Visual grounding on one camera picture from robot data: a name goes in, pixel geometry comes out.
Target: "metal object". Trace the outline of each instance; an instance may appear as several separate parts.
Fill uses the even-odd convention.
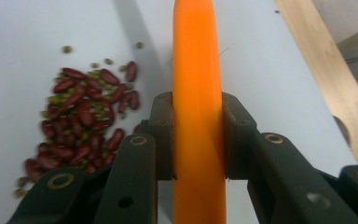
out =
[[[237,98],[224,93],[223,104],[226,176],[248,180],[260,223],[358,223],[358,165],[339,178],[318,171],[286,137],[260,133]],[[166,92],[113,165],[87,177],[73,168],[44,175],[8,223],[157,223],[157,181],[175,177],[172,126]]]

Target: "white table surface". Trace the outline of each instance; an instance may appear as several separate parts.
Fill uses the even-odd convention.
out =
[[[61,67],[135,60],[142,108],[119,121],[128,131],[149,116],[153,97],[172,89],[173,0],[0,0],[0,223],[22,162],[43,141],[39,111]],[[272,0],[215,0],[223,91],[236,95],[260,132],[288,137],[331,175],[355,160]],[[144,49],[136,49],[138,41]],[[61,47],[70,45],[71,54]],[[170,223],[171,183],[159,186],[159,223]],[[227,182],[227,223],[257,223],[245,181]]]

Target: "wooden board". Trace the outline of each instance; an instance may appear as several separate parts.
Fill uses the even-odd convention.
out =
[[[350,133],[358,161],[358,84],[311,0],[275,0],[332,114]]]

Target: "wooden edge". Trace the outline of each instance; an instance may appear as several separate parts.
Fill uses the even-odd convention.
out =
[[[311,0],[274,0],[358,161],[358,84]]]

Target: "pile of beans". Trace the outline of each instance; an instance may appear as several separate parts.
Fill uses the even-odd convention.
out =
[[[139,93],[133,86],[137,70],[133,61],[121,66],[120,71],[126,73],[125,82],[121,82],[105,68],[87,74],[63,68],[55,78],[55,94],[41,113],[40,128],[46,141],[37,147],[35,158],[24,162],[26,177],[18,180],[18,186],[65,166],[92,174],[112,163],[126,134],[121,128],[106,138],[105,134],[117,114],[124,119],[127,110],[139,108]]]

